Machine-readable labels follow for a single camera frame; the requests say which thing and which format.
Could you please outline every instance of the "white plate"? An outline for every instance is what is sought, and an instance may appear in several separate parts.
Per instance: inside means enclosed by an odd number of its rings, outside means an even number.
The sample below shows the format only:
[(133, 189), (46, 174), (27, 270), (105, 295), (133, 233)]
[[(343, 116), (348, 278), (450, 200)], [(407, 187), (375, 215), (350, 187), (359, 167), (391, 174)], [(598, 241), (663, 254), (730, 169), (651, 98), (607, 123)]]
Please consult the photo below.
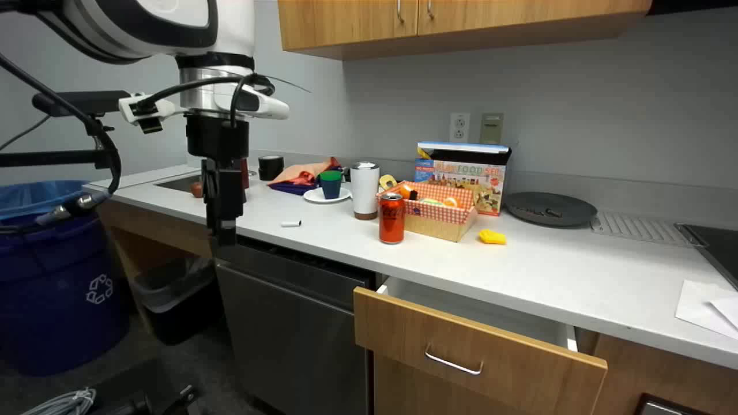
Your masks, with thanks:
[(309, 203), (318, 203), (318, 205), (331, 205), (331, 203), (342, 203), (342, 200), (348, 200), (350, 198), (350, 192), (346, 187), (342, 187), (338, 197), (336, 198), (325, 198), (323, 197), (323, 189), (309, 189), (301, 194), (303, 200)]

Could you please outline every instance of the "sink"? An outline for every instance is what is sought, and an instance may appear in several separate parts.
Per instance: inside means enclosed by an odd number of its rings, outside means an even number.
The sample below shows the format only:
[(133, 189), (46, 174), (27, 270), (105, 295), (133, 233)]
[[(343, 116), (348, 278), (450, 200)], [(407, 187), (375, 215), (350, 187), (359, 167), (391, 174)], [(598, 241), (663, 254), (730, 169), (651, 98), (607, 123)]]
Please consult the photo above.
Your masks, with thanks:
[(174, 192), (189, 192), (194, 183), (200, 183), (200, 175), (186, 175), (169, 183), (159, 183), (156, 187), (174, 189)]

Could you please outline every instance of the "upper cabinet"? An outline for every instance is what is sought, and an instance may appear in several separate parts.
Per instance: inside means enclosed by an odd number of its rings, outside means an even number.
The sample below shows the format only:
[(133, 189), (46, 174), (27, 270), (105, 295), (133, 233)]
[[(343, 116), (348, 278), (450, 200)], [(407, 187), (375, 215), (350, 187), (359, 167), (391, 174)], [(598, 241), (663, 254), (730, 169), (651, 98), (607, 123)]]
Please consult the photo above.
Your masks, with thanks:
[(651, 0), (278, 0), (280, 46), (378, 59), (616, 37)]

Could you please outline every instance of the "stainless steel dishwasher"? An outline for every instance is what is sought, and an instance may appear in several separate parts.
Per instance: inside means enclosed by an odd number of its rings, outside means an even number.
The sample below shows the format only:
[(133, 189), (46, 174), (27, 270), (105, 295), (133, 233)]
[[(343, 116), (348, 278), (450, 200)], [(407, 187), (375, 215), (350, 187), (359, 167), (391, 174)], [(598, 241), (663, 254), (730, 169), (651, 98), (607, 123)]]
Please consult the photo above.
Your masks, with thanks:
[(240, 241), (217, 274), (245, 390), (285, 415), (372, 415), (372, 358), (353, 343), (353, 289), (375, 274)]

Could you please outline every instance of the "kitchen counter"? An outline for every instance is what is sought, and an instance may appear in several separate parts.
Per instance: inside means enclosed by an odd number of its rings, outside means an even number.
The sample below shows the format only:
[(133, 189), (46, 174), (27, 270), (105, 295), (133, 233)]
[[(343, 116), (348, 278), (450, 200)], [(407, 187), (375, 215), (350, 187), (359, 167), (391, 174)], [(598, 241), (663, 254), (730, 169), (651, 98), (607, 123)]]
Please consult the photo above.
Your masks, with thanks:
[[(205, 225), (205, 205), (186, 192), (156, 187), (195, 174), (189, 167), (122, 181), (118, 203)], [(506, 236), (506, 247), (475, 241), (480, 228)], [(350, 200), (312, 205), (252, 181), (237, 233), (366, 269), (539, 319), (661, 349), (675, 355), (738, 369), (738, 341), (678, 322), (683, 282), (717, 283), (723, 278), (691, 247), (602, 236), (588, 228), (558, 230), (510, 215), (480, 218), (461, 243), (405, 233), (401, 244), (381, 244), (375, 221), (353, 220)]]

